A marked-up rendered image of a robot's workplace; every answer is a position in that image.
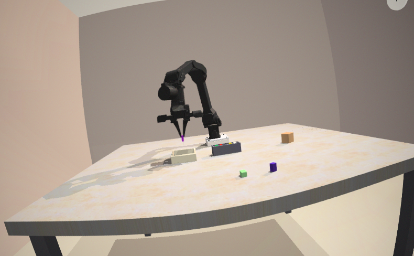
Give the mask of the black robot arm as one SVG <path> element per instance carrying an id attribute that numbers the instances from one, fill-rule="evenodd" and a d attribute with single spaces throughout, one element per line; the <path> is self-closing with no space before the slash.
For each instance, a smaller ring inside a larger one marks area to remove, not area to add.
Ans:
<path id="1" fill-rule="evenodd" d="M 209 140 L 214 138 L 221 138 L 219 133 L 219 126 L 222 122 L 216 111 L 212 108 L 208 90 L 206 87 L 207 71 L 204 65 L 195 60 L 186 61 L 178 69 L 169 71 L 165 75 L 164 82 L 158 90 L 158 96 L 161 100 L 179 100 L 184 98 L 184 85 L 182 82 L 186 78 L 185 75 L 191 76 L 194 83 L 197 85 L 199 96 L 203 107 L 202 122 L 204 128 L 209 130 Z M 186 113 L 190 113 L 189 105 L 180 102 L 180 105 L 171 103 L 170 113 L 174 119 L 184 118 Z M 215 125 L 213 125 L 215 124 Z"/>

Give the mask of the small orange cube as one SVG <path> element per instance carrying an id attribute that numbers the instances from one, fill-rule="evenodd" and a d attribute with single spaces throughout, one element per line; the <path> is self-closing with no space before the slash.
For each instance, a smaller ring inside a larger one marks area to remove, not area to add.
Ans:
<path id="1" fill-rule="evenodd" d="M 294 141 L 293 132 L 282 133 L 281 138 L 282 138 L 281 140 L 282 143 L 291 143 Z"/>

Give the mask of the small light green cube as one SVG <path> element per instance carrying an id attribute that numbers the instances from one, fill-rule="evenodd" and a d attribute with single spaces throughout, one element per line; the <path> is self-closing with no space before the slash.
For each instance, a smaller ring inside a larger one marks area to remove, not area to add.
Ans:
<path id="1" fill-rule="evenodd" d="M 240 173 L 240 176 L 243 178 L 243 177 L 247 177 L 247 171 L 246 170 L 240 170 L 239 171 L 239 173 Z"/>

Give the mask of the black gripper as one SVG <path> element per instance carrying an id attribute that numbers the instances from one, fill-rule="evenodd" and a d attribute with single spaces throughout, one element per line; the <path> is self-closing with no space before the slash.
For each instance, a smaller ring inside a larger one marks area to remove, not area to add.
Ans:
<path id="1" fill-rule="evenodd" d="M 175 105 L 180 105 L 180 102 L 183 102 L 183 105 L 185 104 L 185 99 L 179 99 L 179 100 L 171 100 L 171 103 L 175 103 Z M 197 110 L 197 111 L 192 111 L 192 113 L 186 113 L 185 117 L 183 118 L 183 137 L 186 131 L 186 126 L 187 126 L 187 122 L 190 121 L 190 117 L 195 117 L 195 118 L 200 118 L 203 117 L 203 112 L 201 110 Z M 180 118 L 177 118 L 180 119 Z M 179 125 L 178 125 L 178 121 L 177 119 L 173 118 L 173 115 L 160 115 L 157 117 L 157 122 L 165 122 L 166 120 L 170 120 L 171 123 L 173 123 L 176 128 L 177 131 L 181 137 L 181 133 L 180 133 L 180 129 L 179 129 Z"/>

